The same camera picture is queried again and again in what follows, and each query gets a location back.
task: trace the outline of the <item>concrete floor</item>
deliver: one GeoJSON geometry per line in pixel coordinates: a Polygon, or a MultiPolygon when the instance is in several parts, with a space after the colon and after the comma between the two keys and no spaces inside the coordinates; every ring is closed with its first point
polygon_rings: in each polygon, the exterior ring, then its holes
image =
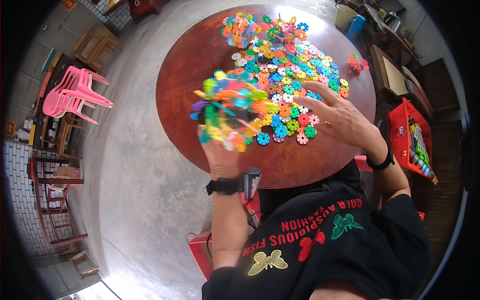
{"type": "Polygon", "coordinates": [[[81,132],[85,184],[71,191],[73,218],[104,281],[123,299],[200,299],[205,278],[185,241],[211,226],[209,175],[185,159],[165,135],[155,103],[156,79],[177,39],[203,18],[252,3],[281,4],[334,24],[333,0],[175,0],[159,16],[128,24],[124,51],[98,91],[112,109],[81,132]]]}

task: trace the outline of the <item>white tile wall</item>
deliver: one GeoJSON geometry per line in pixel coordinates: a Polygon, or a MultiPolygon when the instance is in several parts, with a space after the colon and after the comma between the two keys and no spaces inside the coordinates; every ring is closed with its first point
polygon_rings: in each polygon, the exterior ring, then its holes
{"type": "MultiPolygon", "coordinates": [[[[15,142],[3,142],[3,153],[5,155],[5,172],[10,183],[10,196],[12,199],[12,208],[14,213],[15,223],[19,230],[20,237],[27,251],[32,257],[49,255],[60,253],[68,249],[68,245],[49,248],[45,244],[45,240],[42,235],[42,229],[40,227],[40,220],[36,210],[35,196],[33,192],[33,184],[28,179],[27,163],[28,159],[32,156],[33,149],[27,144],[15,143],[15,142]]],[[[56,158],[59,157],[55,153],[38,151],[39,157],[56,158]]],[[[59,164],[46,163],[47,172],[53,172],[59,164]]],[[[38,176],[48,178],[51,174],[44,174],[43,168],[38,163],[37,166],[38,176]]],[[[45,186],[39,187],[41,192],[42,208],[47,207],[45,186]]],[[[63,197],[62,192],[55,192],[55,197],[63,197]]],[[[53,226],[48,215],[42,216],[43,221],[47,225],[47,230],[50,240],[55,240],[56,237],[53,233],[53,226]]],[[[68,214],[53,215],[54,225],[71,224],[70,216],[68,214]]],[[[66,239],[73,236],[72,228],[65,227],[57,230],[57,234],[60,239],[66,239]]]]}
{"type": "Polygon", "coordinates": [[[106,17],[102,14],[109,9],[108,0],[100,0],[97,5],[92,4],[89,0],[80,0],[80,3],[86,6],[104,23],[110,21],[118,29],[122,29],[125,24],[132,18],[130,16],[130,6],[128,2],[120,6],[117,10],[115,10],[113,13],[106,17]]]}

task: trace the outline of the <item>black watch strap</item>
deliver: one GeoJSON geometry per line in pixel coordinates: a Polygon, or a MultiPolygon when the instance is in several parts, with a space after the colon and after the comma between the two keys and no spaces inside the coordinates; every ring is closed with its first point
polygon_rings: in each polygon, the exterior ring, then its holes
{"type": "Polygon", "coordinates": [[[374,170],[374,171],[381,171],[385,170],[390,164],[394,165],[395,161],[393,159],[392,147],[390,146],[389,142],[387,143],[388,153],[385,161],[379,165],[374,164],[369,157],[367,156],[367,164],[374,170]]]}
{"type": "Polygon", "coordinates": [[[218,192],[220,195],[233,195],[236,192],[242,192],[243,186],[243,174],[240,174],[237,178],[219,178],[217,181],[210,180],[207,184],[207,193],[211,195],[213,192],[218,192]]]}

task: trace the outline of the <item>person's left hand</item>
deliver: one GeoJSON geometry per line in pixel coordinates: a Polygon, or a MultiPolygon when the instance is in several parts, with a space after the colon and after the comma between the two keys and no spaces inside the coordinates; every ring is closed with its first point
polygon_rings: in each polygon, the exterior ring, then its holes
{"type": "MultiPolygon", "coordinates": [[[[202,128],[200,126],[198,126],[197,134],[198,136],[202,134],[202,128]]],[[[220,142],[215,140],[210,140],[206,144],[201,143],[201,145],[207,156],[208,164],[210,165],[212,180],[238,176],[238,151],[228,151],[220,142]]]]}

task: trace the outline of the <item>round wooden table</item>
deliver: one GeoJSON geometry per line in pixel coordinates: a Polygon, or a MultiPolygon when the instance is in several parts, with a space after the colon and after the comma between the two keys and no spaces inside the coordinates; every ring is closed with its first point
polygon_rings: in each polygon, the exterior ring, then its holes
{"type": "MultiPolygon", "coordinates": [[[[194,90],[202,90],[205,79],[213,72],[225,72],[235,67],[231,55],[240,49],[227,45],[220,34],[223,18],[237,12],[251,14],[261,20],[263,15],[272,19],[307,23],[307,40],[331,56],[339,66],[340,78],[348,81],[348,100],[370,121],[375,116],[375,90],[369,71],[353,73],[348,66],[348,55],[356,48],[335,27],[307,12],[287,6],[246,5],[224,10],[211,15],[185,32],[165,57],[156,83],[156,105],[165,133],[176,148],[193,164],[209,172],[209,165],[197,137],[197,123],[189,118],[192,103],[200,98],[194,90]]],[[[272,131],[267,126],[270,136],[272,131]]],[[[260,188],[280,189],[301,186],[326,178],[343,168],[358,152],[358,149],[341,143],[320,131],[305,145],[295,137],[284,142],[270,140],[266,146],[256,141],[240,154],[239,167],[250,166],[262,170],[260,188]]]]}

